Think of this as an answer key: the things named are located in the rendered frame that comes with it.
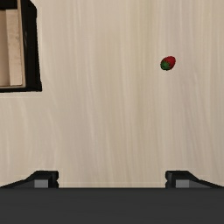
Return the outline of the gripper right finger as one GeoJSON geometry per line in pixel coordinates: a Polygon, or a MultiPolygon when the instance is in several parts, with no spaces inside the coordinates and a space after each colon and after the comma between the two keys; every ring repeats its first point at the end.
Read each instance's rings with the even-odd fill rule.
{"type": "Polygon", "coordinates": [[[221,185],[216,185],[214,183],[196,178],[189,171],[166,171],[165,179],[166,189],[221,188],[221,185]]]}

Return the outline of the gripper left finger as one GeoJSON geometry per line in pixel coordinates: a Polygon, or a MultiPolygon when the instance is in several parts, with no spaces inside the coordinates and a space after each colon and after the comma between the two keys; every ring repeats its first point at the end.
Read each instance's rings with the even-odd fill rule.
{"type": "Polygon", "coordinates": [[[58,179],[58,171],[35,171],[28,178],[3,185],[3,188],[58,188],[58,179]]]}

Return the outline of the red strawberry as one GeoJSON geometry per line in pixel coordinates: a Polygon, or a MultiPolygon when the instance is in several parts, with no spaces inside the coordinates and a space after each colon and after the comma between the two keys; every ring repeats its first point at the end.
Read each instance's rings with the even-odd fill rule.
{"type": "Polygon", "coordinates": [[[167,56],[161,60],[160,67],[162,70],[169,71],[173,69],[175,64],[176,64],[176,58],[173,56],[167,56]]]}

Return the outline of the wooden box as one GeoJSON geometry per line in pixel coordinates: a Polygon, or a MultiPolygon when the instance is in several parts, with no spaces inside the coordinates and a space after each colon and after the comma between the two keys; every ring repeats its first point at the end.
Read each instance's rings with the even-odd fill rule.
{"type": "Polygon", "coordinates": [[[41,91],[37,8],[0,0],[0,93],[41,91]]]}

